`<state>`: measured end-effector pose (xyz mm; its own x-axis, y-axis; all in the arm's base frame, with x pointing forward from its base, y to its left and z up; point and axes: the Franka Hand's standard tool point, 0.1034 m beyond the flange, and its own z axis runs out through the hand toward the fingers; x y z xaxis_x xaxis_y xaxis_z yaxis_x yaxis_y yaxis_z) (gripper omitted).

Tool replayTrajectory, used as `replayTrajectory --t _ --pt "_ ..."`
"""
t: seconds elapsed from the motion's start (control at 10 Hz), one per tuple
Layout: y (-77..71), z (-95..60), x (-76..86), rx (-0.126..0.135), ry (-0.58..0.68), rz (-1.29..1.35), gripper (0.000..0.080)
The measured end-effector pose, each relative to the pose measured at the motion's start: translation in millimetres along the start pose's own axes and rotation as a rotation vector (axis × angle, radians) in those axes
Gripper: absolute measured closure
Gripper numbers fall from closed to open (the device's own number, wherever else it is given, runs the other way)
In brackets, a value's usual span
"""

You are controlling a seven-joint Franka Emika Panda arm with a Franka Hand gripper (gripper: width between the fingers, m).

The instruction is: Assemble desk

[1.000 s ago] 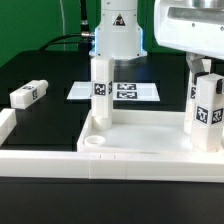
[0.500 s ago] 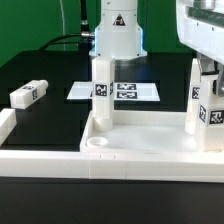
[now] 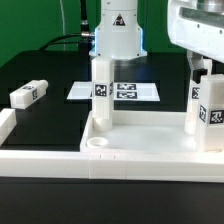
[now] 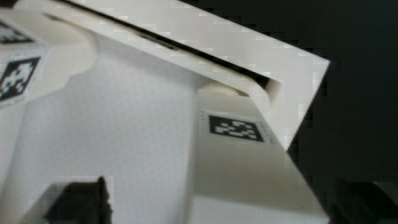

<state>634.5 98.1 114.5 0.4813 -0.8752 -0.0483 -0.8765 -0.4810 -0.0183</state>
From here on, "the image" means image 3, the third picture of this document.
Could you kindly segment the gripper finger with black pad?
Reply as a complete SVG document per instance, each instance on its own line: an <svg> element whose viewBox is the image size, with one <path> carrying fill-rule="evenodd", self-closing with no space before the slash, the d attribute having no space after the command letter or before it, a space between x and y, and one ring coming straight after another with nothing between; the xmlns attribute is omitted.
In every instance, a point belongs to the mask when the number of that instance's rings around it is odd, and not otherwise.
<svg viewBox="0 0 224 224"><path fill-rule="evenodd" d="M188 50L187 59L191 69L190 79L193 80L196 84L199 84L201 82L201 77L208 73L208 70L204 65L203 56Z"/></svg>

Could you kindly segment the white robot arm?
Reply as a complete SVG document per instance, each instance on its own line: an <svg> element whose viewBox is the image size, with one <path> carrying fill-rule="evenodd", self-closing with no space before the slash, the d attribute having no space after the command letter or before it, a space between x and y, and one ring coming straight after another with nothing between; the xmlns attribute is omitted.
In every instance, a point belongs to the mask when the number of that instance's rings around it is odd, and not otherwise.
<svg viewBox="0 0 224 224"><path fill-rule="evenodd" d="M145 57L138 0L101 0L92 57L127 61ZM168 0L167 31L172 44L224 63L224 0Z"/></svg>

